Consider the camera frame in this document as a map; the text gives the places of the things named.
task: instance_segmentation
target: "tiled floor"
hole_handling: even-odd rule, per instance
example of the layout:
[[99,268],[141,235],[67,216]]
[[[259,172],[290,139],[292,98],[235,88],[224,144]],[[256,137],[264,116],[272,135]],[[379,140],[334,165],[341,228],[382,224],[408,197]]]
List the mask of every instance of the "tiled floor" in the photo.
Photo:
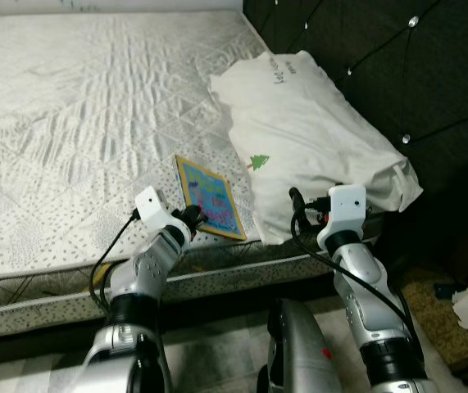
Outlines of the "tiled floor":
[[[368,391],[365,368],[339,299],[325,298],[307,305],[331,345],[345,391]],[[467,393],[468,388],[452,377],[425,334],[420,330],[418,333],[427,372],[441,392]],[[266,363],[269,335],[266,316],[249,314],[169,332],[164,340],[176,393],[240,393],[255,392],[257,373]],[[67,392],[80,371],[84,355],[47,355],[0,364],[0,393]]]

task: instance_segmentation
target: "pillow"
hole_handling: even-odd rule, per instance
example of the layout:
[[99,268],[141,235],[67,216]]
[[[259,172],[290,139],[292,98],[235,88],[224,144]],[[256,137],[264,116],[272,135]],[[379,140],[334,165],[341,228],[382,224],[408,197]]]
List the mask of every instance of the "pillow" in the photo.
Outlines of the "pillow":
[[291,238],[291,187],[309,201],[336,183],[362,184],[375,211],[403,211],[423,191],[408,159],[307,52],[238,61],[211,77],[211,90],[229,107],[229,137],[250,174],[254,224],[266,244]]

